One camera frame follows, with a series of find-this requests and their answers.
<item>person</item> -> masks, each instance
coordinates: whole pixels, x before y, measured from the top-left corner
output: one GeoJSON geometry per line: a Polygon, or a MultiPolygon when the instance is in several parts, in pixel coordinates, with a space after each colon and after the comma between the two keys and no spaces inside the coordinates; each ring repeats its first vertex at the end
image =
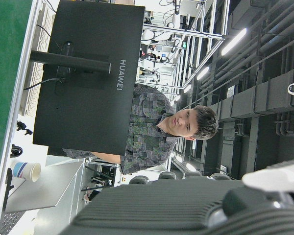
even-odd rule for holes
{"type": "Polygon", "coordinates": [[[63,151],[71,158],[95,155],[107,162],[121,164],[125,175],[161,165],[168,159],[179,138],[207,140],[216,134],[217,127],[216,114],[209,107],[198,105],[174,113],[162,92],[136,84],[123,156],[72,149],[63,151]]]}

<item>man's arm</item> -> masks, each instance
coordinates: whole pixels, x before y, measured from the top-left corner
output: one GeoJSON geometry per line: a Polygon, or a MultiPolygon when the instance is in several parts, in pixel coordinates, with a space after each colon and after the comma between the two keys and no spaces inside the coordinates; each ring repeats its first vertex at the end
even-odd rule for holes
{"type": "Polygon", "coordinates": [[[91,152],[91,153],[99,157],[100,159],[105,160],[106,162],[121,164],[120,155],[108,154],[108,153],[96,153],[96,152],[91,152]]]}

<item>monitor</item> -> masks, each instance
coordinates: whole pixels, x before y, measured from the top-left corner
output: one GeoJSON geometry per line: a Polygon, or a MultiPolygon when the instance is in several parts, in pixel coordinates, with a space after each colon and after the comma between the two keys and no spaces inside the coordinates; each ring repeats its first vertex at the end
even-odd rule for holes
{"type": "Polygon", "coordinates": [[[44,65],[33,143],[124,155],[144,7],[61,0],[44,65]],[[84,62],[99,61],[99,70],[84,62]]]}

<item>cable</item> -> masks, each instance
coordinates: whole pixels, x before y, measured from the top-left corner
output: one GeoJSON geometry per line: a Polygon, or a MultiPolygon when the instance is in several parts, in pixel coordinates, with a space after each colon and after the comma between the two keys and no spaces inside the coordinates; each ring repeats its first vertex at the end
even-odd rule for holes
{"type": "Polygon", "coordinates": [[[51,8],[52,11],[53,11],[54,13],[57,13],[57,12],[54,10],[54,8],[52,7],[51,3],[50,3],[48,0],[45,0],[45,1],[47,1],[47,2],[49,3],[50,6],[48,5],[47,2],[45,2],[45,3],[49,6],[49,8],[51,8]]]}
{"type": "Polygon", "coordinates": [[[169,11],[167,11],[166,13],[164,13],[163,14],[163,17],[162,17],[162,23],[163,23],[163,25],[165,26],[165,27],[167,27],[167,25],[166,25],[166,23],[165,23],[165,15],[169,12],[169,11]]]}
{"type": "Polygon", "coordinates": [[[43,84],[43,83],[45,83],[45,82],[49,82],[49,81],[53,81],[53,80],[58,80],[59,82],[61,82],[61,80],[60,80],[59,78],[50,78],[50,79],[47,79],[47,80],[45,80],[45,81],[41,81],[41,82],[39,82],[39,83],[37,83],[37,84],[35,84],[35,85],[32,85],[32,86],[30,86],[30,87],[24,88],[23,90],[24,90],[24,91],[27,91],[27,90],[32,89],[33,87],[36,87],[36,86],[38,86],[38,85],[40,85],[40,84],[43,84]]]}
{"type": "Polygon", "coordinates": [[[42,26],[40,26],[40,25],[36,25],[36,26],[38,26],[38,27],[40,27],[44,32],[46,32],[47,34],[48,34],[48,36],[50,37],[50,39],[54,42],[54,43],[56,43],[56,45],[58,46],[58,48],[59,48],[59,50],[61,51],[61,48],[60,48],[60,46],[59,46],[59,44],[51,37],[51,35],[47,32],[47,30],[45,30],[42,26]]]}
{"type": "Polygon", "coordinates": [[[166,4],[166,5],[161,5],[161,2],[162,2],[162,0],[159,1],[159,5],[160,5],[160,6],[169,6],[170,4],[173,3],[173,1],[172,1],[172,2],[168,2],[168,0],[167,0],[167,4],[166,4]]]}

